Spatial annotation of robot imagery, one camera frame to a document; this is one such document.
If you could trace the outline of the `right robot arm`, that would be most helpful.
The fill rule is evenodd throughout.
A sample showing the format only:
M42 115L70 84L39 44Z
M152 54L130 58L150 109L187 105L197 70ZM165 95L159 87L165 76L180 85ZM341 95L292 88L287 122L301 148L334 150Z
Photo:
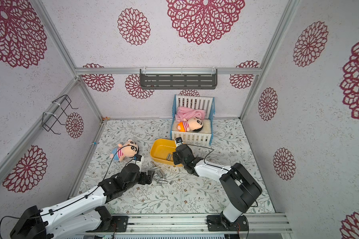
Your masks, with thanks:
M262 188L242 164L225 166L207 162L205 158L194 156L187 144L176 144L173 161L175 165L181 164L191 175L220 182L229 199L228 206L220 215L226 226L236 223L250 207L258 206Z

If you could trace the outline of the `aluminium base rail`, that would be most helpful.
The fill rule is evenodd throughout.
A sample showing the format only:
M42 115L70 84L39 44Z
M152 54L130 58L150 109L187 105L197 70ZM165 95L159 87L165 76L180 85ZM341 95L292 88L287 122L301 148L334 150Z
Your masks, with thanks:
M207 214L118 214L114 216L128 216L126 233L129 234L201 234L201 233L223 233L235 234L290 234L291 225L284 214L244 214L249 223L248 231L222 231L210 232L206 224ZM75 235L89 234L84 231Z

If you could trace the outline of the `white blue toy crib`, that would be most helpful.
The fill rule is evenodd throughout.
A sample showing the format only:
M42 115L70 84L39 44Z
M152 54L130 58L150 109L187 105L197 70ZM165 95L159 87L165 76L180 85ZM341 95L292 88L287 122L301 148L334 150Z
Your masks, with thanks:
M183 142L210 145L213 139L213 97L174 97L171 139L181 137Z

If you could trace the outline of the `grey wall shelf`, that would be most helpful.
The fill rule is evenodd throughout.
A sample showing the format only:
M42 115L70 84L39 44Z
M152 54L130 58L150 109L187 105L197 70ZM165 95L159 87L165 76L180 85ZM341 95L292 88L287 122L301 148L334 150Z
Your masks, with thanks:
M217 73L210 74L153 74L140 70L140 86L143 90L214 90L217 87Z

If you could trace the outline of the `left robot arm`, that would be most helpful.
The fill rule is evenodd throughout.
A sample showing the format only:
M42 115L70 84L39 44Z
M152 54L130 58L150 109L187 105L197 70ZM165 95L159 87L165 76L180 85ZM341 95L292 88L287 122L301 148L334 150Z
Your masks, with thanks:
M141 172L127 164L121 172L104 179L89 191L62 203L26 209L10 233L12 239L65 239L84 231L110 229L112 216L105 204L121 197L135 185L151 184L153 170Z

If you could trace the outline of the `pink blanket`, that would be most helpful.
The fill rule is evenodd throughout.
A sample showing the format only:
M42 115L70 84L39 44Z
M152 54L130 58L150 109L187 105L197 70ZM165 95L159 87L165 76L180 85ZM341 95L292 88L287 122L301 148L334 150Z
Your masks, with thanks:
M177 112L175 113L176 121L185 121L191 118L204 119L206 115L205 110L192 109L187 107L178 107Z

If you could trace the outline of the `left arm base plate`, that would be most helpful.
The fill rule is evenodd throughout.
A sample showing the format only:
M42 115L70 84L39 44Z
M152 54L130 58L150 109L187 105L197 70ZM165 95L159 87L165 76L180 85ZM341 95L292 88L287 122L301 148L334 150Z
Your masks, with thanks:
M113 216L111 219L101 221L100 225L94 229L88 231L89 233L106 233L116 232L124 233L127 230L129 217L128 216Z

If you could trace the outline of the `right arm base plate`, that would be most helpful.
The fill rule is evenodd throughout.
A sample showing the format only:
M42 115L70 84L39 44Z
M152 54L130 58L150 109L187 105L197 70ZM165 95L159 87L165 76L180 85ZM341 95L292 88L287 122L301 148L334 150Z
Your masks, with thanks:
M234 222L230 222L223 214L208 215L206 224L210 232L222 231L248 231L249 223L244 215L239 216Z

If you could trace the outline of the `plush doll on table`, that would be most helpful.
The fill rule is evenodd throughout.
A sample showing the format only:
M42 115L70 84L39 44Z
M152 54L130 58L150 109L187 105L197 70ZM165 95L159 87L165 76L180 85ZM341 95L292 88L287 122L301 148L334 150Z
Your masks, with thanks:
M123 161L126 158L133 158L139 152L138 143L135 140L129 139L124 144L118 144L110 154L113 161Z

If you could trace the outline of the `long thick silver socket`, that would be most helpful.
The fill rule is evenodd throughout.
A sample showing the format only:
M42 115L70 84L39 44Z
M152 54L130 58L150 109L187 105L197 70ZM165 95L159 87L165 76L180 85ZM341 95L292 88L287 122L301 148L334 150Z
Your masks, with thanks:
M161 170L157 171L157 174L161 179L165 178L165 174Z

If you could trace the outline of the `yellow plastic storage box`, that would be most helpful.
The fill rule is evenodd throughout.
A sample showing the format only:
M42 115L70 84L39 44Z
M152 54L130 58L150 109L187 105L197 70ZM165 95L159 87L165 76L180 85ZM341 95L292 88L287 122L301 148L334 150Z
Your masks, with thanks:
M182 167L181 164L174 165L173 163L173 152L175 152L175 150L176 150L176 144L174 140L161 138L154 142L151 148L150 156L153 159L154 163L161 163L170 166ZM172 157L170 161L167 161L166 158L169 153L172 155Z

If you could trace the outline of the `plush doll in crib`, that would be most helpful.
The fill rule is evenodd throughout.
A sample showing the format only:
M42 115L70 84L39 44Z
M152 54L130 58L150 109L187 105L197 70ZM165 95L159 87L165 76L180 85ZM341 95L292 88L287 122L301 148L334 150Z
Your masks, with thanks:
M184 119L177 124L177 130L180 132L199 132L203 129L203 121L200 118Z

